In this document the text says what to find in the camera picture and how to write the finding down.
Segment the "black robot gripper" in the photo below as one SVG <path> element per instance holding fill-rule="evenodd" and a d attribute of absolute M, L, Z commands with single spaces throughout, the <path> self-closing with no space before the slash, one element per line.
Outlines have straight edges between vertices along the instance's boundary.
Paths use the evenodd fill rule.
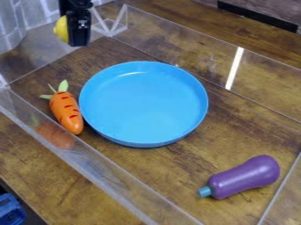
<path fill-rule="evenodd" d="M 59 0 L 60 12 L 67 12 L 68 44 L 72 47 L 88 45 L 92 16 L 88 10 L 92 0 Z"/>

